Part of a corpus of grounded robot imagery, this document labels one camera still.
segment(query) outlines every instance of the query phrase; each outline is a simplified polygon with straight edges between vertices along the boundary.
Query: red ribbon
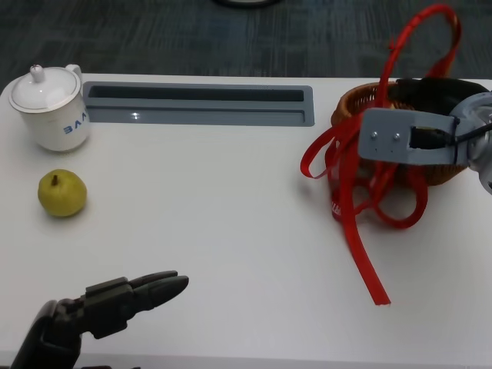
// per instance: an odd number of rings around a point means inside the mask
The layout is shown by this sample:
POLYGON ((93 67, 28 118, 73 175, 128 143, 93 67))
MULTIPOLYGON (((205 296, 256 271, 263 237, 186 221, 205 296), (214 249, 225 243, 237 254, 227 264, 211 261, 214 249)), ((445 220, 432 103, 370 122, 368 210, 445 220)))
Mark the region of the red ribbon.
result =
MULTIPOLYGON (((374 103, 366 108, 388 108, 390 102, 387 100, 388 79, 393 70, 401 49, 404 47, 412 31, 425 19, 443 14, 453 29, 453 41, 450 51, 439 60, 427 73, 429 77, 444 77, 456 55, 457 46, 461 37, 460 22, 453 9, 447 5, 432 5, 415 15, 404 28, 395 45, 392 45, 390 57, 385 65, 384 72, 379 81, 374 103)), ((394 219, 385 214, 379 207, 382 198, 394 186, 394 175, 397 165, 376 162, 375 170, 370 179, 359 178, 359 157, 357 154, 357 141, 361 128, 363 112, 354 115, 339 125, 329 128, 318 137, 306 150, 301 160, 301 172, 309 178, 321 178, 327 175, 328 184, 331 188, 332 215, 341 222, 348 246, 354 258, 355 264, 361 273, 361 277, 371 294, 376 305, 389 304, 390 299, 372 266, 369 257, 362 245, 362 240, 357 230, 355 216, 364 209, 372 208, 376 215, 385 223, 395 228, 409 228, 419 221, 427 205, 427 184, 422 168, 409 167, 406 170, 406 183, 416 194, 417 204, 414 212, 405 219, 394 219), (320 175, 312 175, 309 167, 312 161, 327 146, 324 154, 326 170, 320 175), (339 186, 336 187, 333 173, 338 168, 339 186), (354 206, 352 194, 354 187, 365 188, 369 198, 357 207, 354 206)))

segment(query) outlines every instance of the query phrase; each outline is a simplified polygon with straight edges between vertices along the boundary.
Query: woven basket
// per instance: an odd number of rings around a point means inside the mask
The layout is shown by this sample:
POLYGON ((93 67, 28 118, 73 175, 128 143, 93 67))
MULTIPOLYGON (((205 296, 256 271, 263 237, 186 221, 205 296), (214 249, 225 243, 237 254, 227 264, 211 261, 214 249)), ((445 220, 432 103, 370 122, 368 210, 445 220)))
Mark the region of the woven basket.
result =
MULTIPOLYGON (((388 87, 395 85, 395 82, 390 82, 388 87)), ((331 116, 331 125, 336 126, 352 115, 356 115, 363 111, 367 104, 373 101, 376 97, 378 83, 370 83, 367 85, 358 86, 351 89, 343 95, 338 102, 337 108, 331 116)), ((392 108, 415 110, 410 105, 403 104, 399 101, 391 101, 392 108)), ((363 168, 372 168, 371 161, 363 160, 361 162, 363 168)), ((405 182, 404 172, 406 165, 400 165, 397 173, 397 181, 405 182)), ((463 171, 466 167, 459 165, 425 165, 424 175, 428 185, 442 185, 463 171)))

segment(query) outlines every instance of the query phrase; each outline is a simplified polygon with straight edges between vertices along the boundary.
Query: gray carpet floor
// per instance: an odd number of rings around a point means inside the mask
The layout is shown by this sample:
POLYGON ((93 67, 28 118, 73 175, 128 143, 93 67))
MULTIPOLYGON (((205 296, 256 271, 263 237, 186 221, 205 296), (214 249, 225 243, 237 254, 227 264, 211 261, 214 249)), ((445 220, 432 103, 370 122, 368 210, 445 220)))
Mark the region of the gray carpet floor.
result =
MULTIPOLYGON (((452 75, 492 75, 492 1, 448 0, 464 37, 452 75)), ((159 75, 376 77, 425 0, 0 0, 0 88, 32 64, 159 75)), ((422 76, 450 43, 444 20, 415 33, 395 71, 422 76)))

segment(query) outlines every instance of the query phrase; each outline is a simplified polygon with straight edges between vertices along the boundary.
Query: white desk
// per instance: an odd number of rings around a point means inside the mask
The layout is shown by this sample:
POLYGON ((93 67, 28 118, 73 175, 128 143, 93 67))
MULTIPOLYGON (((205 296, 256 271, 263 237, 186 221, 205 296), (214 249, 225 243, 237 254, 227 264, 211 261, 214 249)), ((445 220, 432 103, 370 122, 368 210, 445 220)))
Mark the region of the white desk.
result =
POLYGON ((325 206, 325 181, 299 172, 340 96, 372 80, 85 80, 310 85, 316 125, 99 123, 82 148, 55 155, 31 141, 8 105, 10 84, 0 97, 0 364, 13 358, 45 301, 76 298, 116 277, 177 269, 191 280, 182 295, 139 314, 124 332, 85 337, 81 364, 492 365, 492 197, 477 175, 465 171, 431 189, 424 217, 408 231, 360 223, 392 300, 377 307, 325 206), (38 181, 54 168, 73 170, 88 187, 88 207, 77 217, 51 219, 38 203, 38 181))

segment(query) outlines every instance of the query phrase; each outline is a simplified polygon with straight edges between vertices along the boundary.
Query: pear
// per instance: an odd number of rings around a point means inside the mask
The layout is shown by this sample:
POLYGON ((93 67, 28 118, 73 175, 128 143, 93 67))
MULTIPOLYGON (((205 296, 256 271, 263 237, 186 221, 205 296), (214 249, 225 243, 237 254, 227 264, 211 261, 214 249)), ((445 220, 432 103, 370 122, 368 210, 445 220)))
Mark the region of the pear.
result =
POLYGON ((69 217, 83 209, 87 188, 75 173, 56 169, 39 181, 38 198, 48 214, 69 217))

